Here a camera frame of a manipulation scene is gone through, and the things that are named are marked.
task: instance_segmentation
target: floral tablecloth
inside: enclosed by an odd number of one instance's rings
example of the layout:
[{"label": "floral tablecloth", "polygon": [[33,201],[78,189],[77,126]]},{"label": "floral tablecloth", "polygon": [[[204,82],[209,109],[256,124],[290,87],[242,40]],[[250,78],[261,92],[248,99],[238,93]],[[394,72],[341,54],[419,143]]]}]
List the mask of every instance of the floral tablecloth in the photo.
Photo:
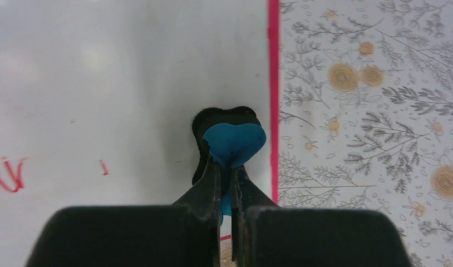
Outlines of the floral tablecloth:
[{"label": "floral tablecloth", "polygon": [[280,12],[280,205],[378,210],[414,266],[453,266],[453,1]]}]

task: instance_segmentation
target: red border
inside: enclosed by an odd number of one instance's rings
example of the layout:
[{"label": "red border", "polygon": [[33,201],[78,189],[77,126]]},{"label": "red border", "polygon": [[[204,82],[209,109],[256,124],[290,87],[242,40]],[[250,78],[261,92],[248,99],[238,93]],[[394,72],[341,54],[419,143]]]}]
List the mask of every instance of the red border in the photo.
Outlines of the red border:
[{"label": "red border", "polygon": [[271,125],[272,200],[278,202],[279,160],[279,0],[268,0],[269,6],[269,79]]}]

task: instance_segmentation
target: whiteboard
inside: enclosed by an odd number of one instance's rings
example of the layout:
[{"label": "whiteboard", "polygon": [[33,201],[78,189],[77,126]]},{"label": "whiteboard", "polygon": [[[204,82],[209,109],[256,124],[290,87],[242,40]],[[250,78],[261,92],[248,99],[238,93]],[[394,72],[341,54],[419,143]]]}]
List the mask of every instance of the whiteboard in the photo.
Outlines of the whiteboard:
[{"label": "whiteboard", "polygon": [[[63,207],[179,198],[202,108],[249,106],[269,138],[266,32],[259,0],[0,0],[0,266]],[[268,195],[269,154],[246,166]]]}]

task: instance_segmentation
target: floral pattern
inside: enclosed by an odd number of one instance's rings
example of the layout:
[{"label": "floral pattern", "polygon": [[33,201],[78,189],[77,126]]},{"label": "floral pattern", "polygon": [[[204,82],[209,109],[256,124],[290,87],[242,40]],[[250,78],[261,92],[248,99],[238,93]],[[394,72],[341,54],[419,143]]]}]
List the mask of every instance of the floral pattern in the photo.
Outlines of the floral pattern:
[{"label": "floral pattern", "polygon": [[453,266],[453,0],[281,7],[279,204],[380,211]]}]

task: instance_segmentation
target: teal foam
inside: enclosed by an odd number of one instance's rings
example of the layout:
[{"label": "teal foam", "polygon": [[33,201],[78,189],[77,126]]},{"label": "teal foam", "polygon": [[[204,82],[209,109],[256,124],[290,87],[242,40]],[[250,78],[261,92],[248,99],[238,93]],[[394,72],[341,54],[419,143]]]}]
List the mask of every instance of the teal foam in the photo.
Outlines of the teal foam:
[{"label": "teal foam", "polygon": [[[219,123],[209,128],[204,136],[210,146],[210,154],[222,168],[222,175],[231,173],[229,169],[244,165],[266,143],[263,128],[253,123],[231,125]],[[228,189],[221,200],[223,215],[232,215],[231,194]]]}]

